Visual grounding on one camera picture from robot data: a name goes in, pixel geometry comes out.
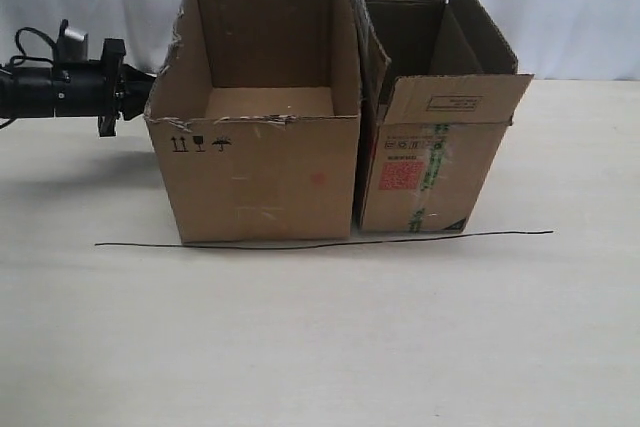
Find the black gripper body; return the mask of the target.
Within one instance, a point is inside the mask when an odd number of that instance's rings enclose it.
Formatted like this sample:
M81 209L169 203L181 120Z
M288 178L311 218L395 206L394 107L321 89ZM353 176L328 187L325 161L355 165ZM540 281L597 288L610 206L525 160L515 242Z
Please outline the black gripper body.
M60 62L52 69L54 116L96 117L98 135L114 137L120 116L122 71L126 47L123 39L106 38L101 57L85 62Z

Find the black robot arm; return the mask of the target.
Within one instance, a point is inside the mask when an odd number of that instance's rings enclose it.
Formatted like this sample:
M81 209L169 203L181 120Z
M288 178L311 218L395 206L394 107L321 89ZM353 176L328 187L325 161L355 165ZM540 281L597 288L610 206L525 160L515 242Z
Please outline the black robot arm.
M1 67L1 117L97 119L98 135L143 114L156 77L124 62L122 39L107 38L98 60L14 56Z

